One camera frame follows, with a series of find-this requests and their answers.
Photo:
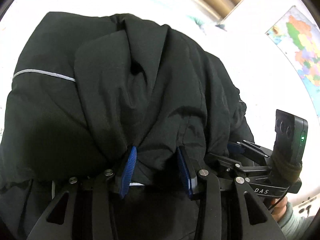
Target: person's arm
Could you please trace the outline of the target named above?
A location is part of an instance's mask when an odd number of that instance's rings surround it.
[[[296,216],[287,197],[274,208],[272,216],[278,222],[287,240],[299,240],[313,220],[313,217]]]

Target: dark garment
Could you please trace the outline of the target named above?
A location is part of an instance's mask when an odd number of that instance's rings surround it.
[[[76,82],[40,73],[13,79],[0,146],[0,217],[18,239],[50,202],[52,180],[93,177],[129,145],[138,152],[132,180],[165,196],[179,183],[177,146],[202,164],[206,152],[227,156],[229,139],[253,141],[246,106],[221,61],[167,25],[128,14],[51,12],[15,73],[26,69]],[[188,239],[195,229],[194,203],[174,198],[179,210],[158,210],[181,219],[158,223],[167,230],[159,239]]]

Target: black cable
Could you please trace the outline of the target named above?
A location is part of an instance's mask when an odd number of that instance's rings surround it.
[[[287,195],[287,193],[288,193],[288,191],[290,190],[290,188],[291,188],[291,186],[288,187],[287,191],[284,193],[284,195],[283,195],[281,198],[279,198],[279,200],[278,200],[276,203],[274,203],[271,207],[268,208],[269,211],[270,211],[271,209],[273,209],[276,205],[278,205],[281,200],[284,199],[285,195]]]

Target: human hand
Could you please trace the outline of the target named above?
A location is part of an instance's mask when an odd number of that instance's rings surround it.
[[[278,201],[278,199],[273,199],[271,201],[271,205],[275,204]],[[273,212],[271,213],[272,217],[275,221],[279,222],[281,218],[284,216],[285,212],[287,211],[287,202],[288,198],[284,197],[283,200],[281,200],[273,209]]]

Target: triangular cutout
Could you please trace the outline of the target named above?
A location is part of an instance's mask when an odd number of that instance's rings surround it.
[[[47,218],[48,223],[63,225],[64,217],[66,215],[66,209],[69,199],[69,193],[66,192],[59,202],[55,205],[54,209],[51,211],[50,215]]]
[[[265,223],[267,218],[265,217],[263,211],[260,209],[259,205],[255,202],[250,193],[244,193],[245,203],[247,205],[249,223],[250,225],[256,225]]]

